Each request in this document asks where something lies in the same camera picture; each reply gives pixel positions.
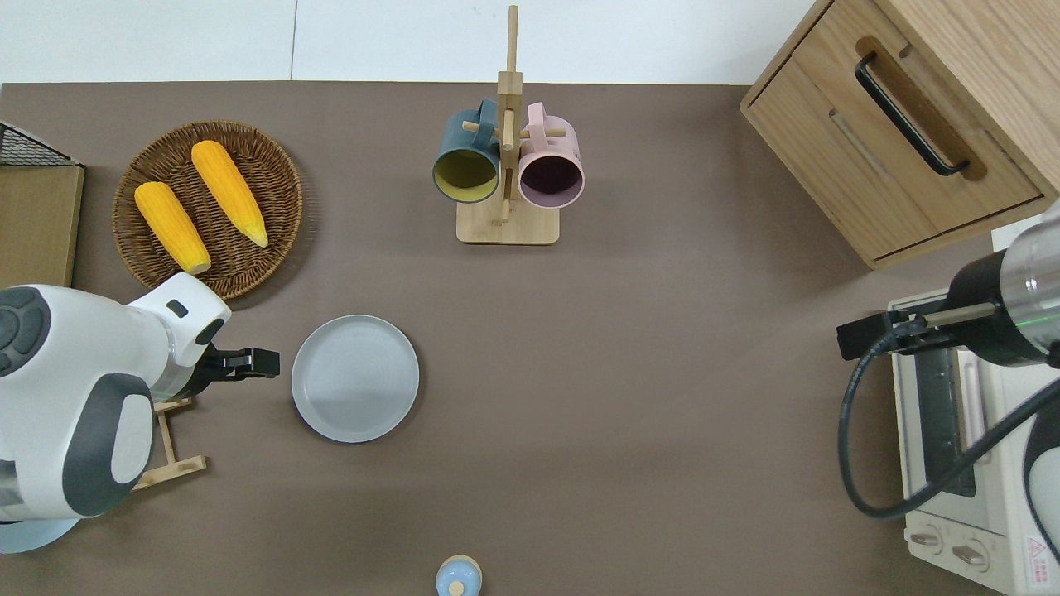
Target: pink mug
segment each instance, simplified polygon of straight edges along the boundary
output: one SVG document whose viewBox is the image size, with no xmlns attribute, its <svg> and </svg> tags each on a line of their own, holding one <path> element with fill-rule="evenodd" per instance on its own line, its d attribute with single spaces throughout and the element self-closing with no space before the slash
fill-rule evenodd
<svg viewBox="0 0 1060 596">
<path fill-rule="evenodd" d="M 585 188 L 578 136 L 570 123 L 545 113 L 541 102 L 527 106 L 530 134 L 519 146 L 519 194 L 544 209 L 560 209 L 573 203 Z M 545 130 L 562 128 L 562 137 L 546 137 Z"/>
</svg>

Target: white wall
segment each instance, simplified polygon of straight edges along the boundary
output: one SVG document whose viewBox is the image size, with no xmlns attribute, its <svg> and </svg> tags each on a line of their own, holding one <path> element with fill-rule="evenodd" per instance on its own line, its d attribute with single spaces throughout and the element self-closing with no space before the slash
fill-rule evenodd
<svg viewBox="0 0 1060 596">
<path fill-rule="evenodd" d="M 0 0 L 0 83 L 496 81 L 510 0 Z M 523 0 L 528 82 L 748 84 L 813 0 Z"/>
</svg>

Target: mug handle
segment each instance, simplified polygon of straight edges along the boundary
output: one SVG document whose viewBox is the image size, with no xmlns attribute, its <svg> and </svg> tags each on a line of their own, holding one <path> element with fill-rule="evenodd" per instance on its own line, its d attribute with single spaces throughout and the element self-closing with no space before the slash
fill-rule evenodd
<svg viewBox="0 0 1060 596">
<path fill-rule="evenodd" d="M 545 138 L 547 119 L 543 102 L 527 106 L 527 130 L 530 133 L 530 150 L 534 153 L 548 150 L 548 139 Z"/>
<path fill-rule="evenodd" d="M 497 102 L 485 99 L 478 106 L 478 130 L 472 139 L 472 145 L 481 151 L 490 147 L 493 142 L 493 130 L 497 127 Z"/>
</svg>

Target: corn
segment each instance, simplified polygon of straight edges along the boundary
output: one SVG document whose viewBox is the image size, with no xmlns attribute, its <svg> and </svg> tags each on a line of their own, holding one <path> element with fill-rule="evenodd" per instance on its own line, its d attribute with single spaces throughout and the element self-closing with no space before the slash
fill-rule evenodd
<svg viewBox="0 0 1060 596">
<path fill-rule="evenodd" d="M 199 141 L 192 146 L 192 163 L 235 229 L 258 246 L 268 246 L 261 209 L 228 151 L 217 141 Z"/>
<path fill-rule="evenodd" d="M 165 182 L 144 182 L 137 187 L 134 197 L 151 231 L 181 269 L 197 276 L 210 268 L 202 239 Z"/>
</svg>

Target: wire basket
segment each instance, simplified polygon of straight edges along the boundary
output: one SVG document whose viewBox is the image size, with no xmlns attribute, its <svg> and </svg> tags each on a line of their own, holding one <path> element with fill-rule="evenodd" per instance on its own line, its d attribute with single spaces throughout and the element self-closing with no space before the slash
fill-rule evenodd
<svg viewBox="0 0 1060 596">
<path fill-rule="evenodd" d="M 0 165 L 80 165 L 25 130 L 0 122 Z"/>
</svg>

